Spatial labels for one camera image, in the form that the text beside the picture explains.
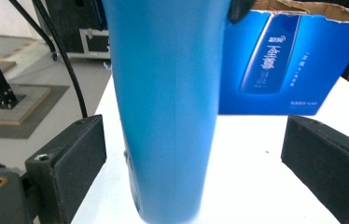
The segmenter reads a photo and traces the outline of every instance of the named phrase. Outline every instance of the cardboard box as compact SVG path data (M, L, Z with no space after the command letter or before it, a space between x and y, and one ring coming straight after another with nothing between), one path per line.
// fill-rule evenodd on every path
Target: cardboard box
M226 27L219 113L314 115L348 64L348 8L257 1Z

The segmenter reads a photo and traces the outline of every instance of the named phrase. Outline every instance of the gray floor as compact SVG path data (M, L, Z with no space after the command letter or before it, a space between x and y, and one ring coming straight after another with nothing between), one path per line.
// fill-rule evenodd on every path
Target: gray floor
M24 43L24 40L0 39L0 57L6 56ZM17 54L23 53L26 54L16 55L21 58L17 65L18 69L22 68L21 72L11 74L8 78L9 84L67 85L70 88L38 125L29 139L0 138L0 163L9 168L19 168L22 171L24 170L23 163L27 158L72 122L81 119L76 92L64 63L54 62L50 58L47 46L44 46L41 52L27 50L22 52L21 50ZM28 60L28 57L32 57L32 55L39 55L39 57L37 60ZM71 62L84 94L88 114L93 115L111 73L105 69L102 60L71 59Z

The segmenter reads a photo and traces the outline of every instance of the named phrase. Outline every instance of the torn cardboard edge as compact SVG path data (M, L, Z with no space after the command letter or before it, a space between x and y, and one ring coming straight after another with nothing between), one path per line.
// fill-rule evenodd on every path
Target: torn cardboard edge
M332 21L349 21L349 8L323 2L257 0L252 10L300 15L321 15Z

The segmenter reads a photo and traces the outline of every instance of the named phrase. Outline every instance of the black cable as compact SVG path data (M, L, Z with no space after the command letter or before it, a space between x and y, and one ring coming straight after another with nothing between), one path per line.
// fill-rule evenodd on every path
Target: black cable
M62 40L59 38L58 33L55 30L55 27L52 24L52 21L49 18L49 14L44 8L43 4L41 3L40 0L33 0L33 3L35 4L35 7L37 8L38 12L40 13L41 17L43 18L44 22L46 23L47 27L49 28L49 31L52 34L52 37L54 41L56 42L56 45L58 46L59 52L62 55L64 64L66 65L67 71L69 72L70 78L73 81L73 86L75 87L76 94L78 97L78 102L79 102L79 107L81 108L81 114L82 118L87 118L87 108L85 106L84 98L82 96L81 88L78 85L77 77L76 74L73 70L72 65L70 64L70 60L67 57L66 50L64 49Z
M17 0L9 0L9 2L16 8L20 14L29 22L29 24L35 29L38 34L43 37L43 39L46 41L47 45L49 46L49 50L52 53L52 59L53 61L56 61L57 55L56 55L56 49L53 45L52 41L49 39L49 37L44 33L44 31L38 26L38 24L33 20L33 18L26 12L25 9L21 6L21 4Z

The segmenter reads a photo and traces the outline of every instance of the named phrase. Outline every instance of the wire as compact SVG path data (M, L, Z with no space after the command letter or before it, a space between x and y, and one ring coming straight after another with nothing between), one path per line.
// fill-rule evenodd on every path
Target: wire
M72 82L73 82L73 86L75 87L75 90L76 90L76 94L77 94L77 98L78 98L78 102L79 102L79 107L81 108L82 118L83 119L87 118L88 114L87 114L87 108L86 108L85 102L84 102L84 97L82 96L81 88L78 85L75 71L73 70L73 67L70 64L70 60L67 57L67 53L66 53L66 50L64 49L62 40L59 38L59 35L56 32L55 27L53 26L52 21L49 18L49 14L46 11L46 9L44 8L41 1L40 0L33 0L33 3L35 4L35 7L37 8L42 19L44 20L47 27L49 28L49 31L51 32L52 37L53 37L56 45L58 46L59 52L62 55L64 64L66 65L67 71L69 72L70 78L72 79Z

